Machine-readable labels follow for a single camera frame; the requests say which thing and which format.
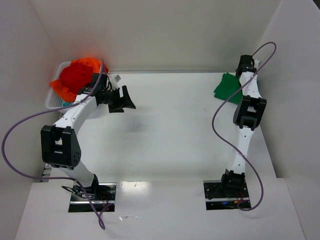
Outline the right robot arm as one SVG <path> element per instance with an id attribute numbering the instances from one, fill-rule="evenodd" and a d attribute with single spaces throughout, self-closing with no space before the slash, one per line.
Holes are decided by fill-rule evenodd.
<path id="1" fill-rule="evenodd" d="M 221 178 L 222 192 L 227 198 L 235 198 L 245 187 L 246 161 L 251 138 L 260 125 L 267 100 L 260 95 L 256 74 L 260 61 L 251 55 L 241 55 L 235 76 L 242 87 L 242 98 L 238 104 L 233 123 L 238 127 L 236 154 Z"/>

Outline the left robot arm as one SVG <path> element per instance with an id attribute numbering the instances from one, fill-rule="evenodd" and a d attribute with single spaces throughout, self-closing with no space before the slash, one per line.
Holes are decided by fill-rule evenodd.
<path id="1" fill-rule="evenodd" d="M 44 163 L 60 169 L 75 181 L 66 190 L 81 197 L 98 200 L 107 192 L 98 177 L 81 161 L 82 151 L 77 138 L 83 123 L 99 105 L 107 105 L 110 113 L 122 113 L 125 108 L 135 109 L 127 87 L 118 86 L 121 77 L 94 73 L 92 81 L 82 87 L 70 107 L 53 125 L 40 131 L 41 153 Z"/>

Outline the green t shirt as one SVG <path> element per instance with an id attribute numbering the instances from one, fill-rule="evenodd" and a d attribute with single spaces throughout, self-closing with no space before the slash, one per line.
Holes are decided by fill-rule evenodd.
<path id="1" fill-rule="evenodd" d="M 224 73 L 218 86 L 213 91 L 213 96 L 219 100 L 225 101 L 231 95 L 241 88 L 237 77 L 230 73 Z"/>

